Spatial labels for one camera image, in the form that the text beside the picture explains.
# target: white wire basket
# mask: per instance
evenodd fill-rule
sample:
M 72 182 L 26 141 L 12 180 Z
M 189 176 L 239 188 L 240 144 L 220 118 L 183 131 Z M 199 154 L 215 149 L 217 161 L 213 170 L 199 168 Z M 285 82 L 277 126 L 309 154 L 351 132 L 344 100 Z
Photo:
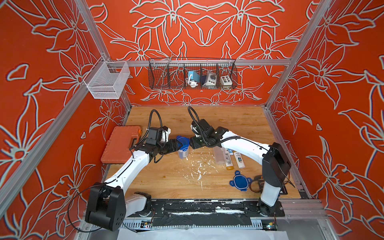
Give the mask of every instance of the white wire basket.
M 96 99 L 119 99 L 130 73 L 126 62 L 120 73 L 111 73 L 104 62 L 90 82 L 85 84 Z

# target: blue device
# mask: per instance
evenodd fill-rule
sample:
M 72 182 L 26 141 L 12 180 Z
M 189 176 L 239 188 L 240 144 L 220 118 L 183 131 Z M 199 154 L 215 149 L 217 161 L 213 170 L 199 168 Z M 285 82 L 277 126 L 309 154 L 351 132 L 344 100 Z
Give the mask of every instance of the blue device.
M 188 71 L 188 78 L 189 78 L 189 75 L 191 75 L 191 74 L 192 74 L 191 81 L 195 81 L 195 82 L 199 83 L 200 82 L 200 75 L 197 74 L 197 72 L 195 72 L 195 71 Z

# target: wooden surface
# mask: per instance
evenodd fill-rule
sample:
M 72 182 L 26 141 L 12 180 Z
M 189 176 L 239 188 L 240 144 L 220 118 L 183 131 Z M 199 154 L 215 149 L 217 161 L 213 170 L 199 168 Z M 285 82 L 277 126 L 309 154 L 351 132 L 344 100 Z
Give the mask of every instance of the wooden surface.
M 221 126 L 248 139 L 272 144 L 275 139 L 261 107 L 256 106 L 194 106 L 200 119 L 205 119 L 214 128 Z M 192 137 L 192 122 L 185 106 L 133 107 L 126 125 L 139 125 L 145 133 L 148 117 L 152 109 L 161 116 L 164 126 L 171 128 L 170 138 L 177 135 Z M 159 127 L 159 120 L 154 113 L 152 126 Z M 151 161 L 135 178 L 126 195 L 136 191 L 152 195 L 152 198 L 259 198 L 260 194 L 251 190 L 242 192 L 229 185 L 235 170 L 253 179 L 262 174 L 262 167 L 256 161 L 242 155 L 245 168 L 239 169 L 234 156 L 231 156 L 234 170 L 227 170 L 225 165 L 216 165 L 212 148 L 202 147 L 193 150 L 189 147 L 189 156 L 180 159 L 177 152 L 165 155 L 160 162 Z M 108 177 L 112 176 L 122 164 L 112 164 Z M 288 195 L 281 198 L 300 198 L 300 194 L 290 184 L 286 185 Z

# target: yellow bottle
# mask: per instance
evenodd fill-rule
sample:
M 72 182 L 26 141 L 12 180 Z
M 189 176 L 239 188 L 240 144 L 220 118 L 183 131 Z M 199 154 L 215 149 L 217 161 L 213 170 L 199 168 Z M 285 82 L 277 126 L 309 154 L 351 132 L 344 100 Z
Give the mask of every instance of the yellow bottle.
M 225 151 L 225 166 L 227 167 L 227 170 L 233 170 L 233 164 L 231 160 L 231 156 L 229 155 L 229 152 L 226 150 Z

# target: wire basket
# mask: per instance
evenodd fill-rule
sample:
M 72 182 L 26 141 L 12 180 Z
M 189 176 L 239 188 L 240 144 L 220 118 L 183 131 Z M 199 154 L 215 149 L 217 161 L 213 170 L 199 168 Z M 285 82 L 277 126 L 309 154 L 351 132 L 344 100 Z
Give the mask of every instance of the wire basket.
M 119 73 L 111 73 L 105 62 L 90 82 L 85 82 L 88 90 L 96 99 L 119 99 L 125 83 L 131 73 L 125 62 Z
M 216 74 L 216 85 L 202 86 L 199 83 L 196 87 L 191 87 L 186 82 L 189 71 L 195 71 L 200 78 L 208 72 Z M 226 75 L 231 79 L 232 85 L 221 84 L 220 77 Z M 151 89 L 233 89 L 237 87 L 237 68 L 234 59 L 151 58 L 148 80 Z

